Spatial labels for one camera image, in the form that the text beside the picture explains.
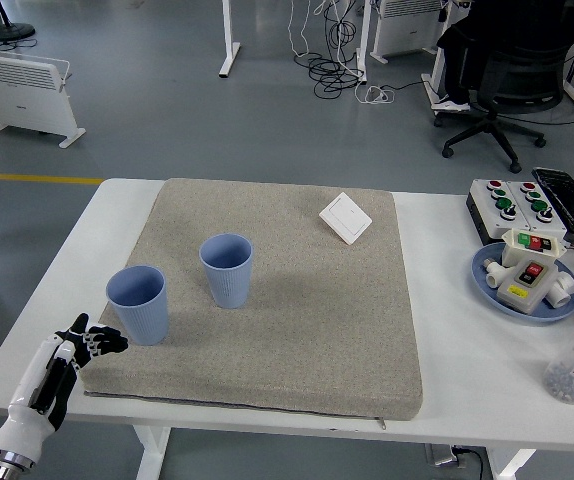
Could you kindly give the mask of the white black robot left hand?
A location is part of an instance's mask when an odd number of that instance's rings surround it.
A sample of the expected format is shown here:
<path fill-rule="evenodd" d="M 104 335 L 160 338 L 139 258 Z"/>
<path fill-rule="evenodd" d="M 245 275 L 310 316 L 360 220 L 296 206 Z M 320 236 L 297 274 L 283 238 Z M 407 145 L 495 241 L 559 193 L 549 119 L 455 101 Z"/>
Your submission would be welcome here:
<path fill-rule="evenodd" d="M 0 428 L 0 468 L 26 472 L 43 442 L 62 425 L 79 371 L 93 359 L 128 348 L 123 334 L 80 314 L 66 330 L 44 340 L 16 387 Z"/>

